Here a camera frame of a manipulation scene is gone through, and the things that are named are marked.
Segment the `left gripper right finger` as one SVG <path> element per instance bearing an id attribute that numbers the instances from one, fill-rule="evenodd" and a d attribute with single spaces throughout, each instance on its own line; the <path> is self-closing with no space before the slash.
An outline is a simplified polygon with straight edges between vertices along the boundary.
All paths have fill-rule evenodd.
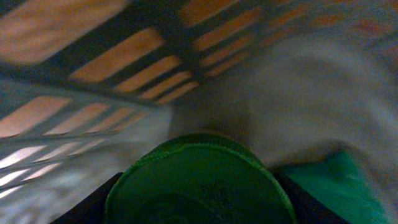
<path id="1" fill-rule="evenodd" d="M 299 223 L 348 224 L 285 174 L 276 172 L 274 177 L 289 197 Z"/>

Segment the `green lid jar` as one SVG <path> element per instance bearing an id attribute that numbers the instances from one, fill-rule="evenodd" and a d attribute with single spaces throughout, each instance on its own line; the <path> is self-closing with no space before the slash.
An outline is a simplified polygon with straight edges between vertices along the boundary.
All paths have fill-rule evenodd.
<path id="1" fill-rule="evenodd" d="M 171 139 L 119 178 L 105 223 L 297 223 L 287 194 L 248 149 L 212 134 Z"/>

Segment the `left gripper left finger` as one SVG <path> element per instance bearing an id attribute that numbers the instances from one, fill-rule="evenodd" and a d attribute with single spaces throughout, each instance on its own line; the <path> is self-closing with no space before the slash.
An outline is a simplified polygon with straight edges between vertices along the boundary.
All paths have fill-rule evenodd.
<path id="1" fill-rule="evenodd" d="M 122 176 L 119 172 L 51 224 L 100 224 L 108 194 Z"/>

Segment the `green 3M gloves packet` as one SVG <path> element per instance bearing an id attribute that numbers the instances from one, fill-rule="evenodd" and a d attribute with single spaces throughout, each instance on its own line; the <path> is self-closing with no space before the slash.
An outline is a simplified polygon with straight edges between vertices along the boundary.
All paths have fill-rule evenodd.
<path id="1" fill-rule="evenodd" d="M 320 162 L 285 167 L 280 172 L 348 223 L 389 223 L 380 200 L 346 152 Z"/>

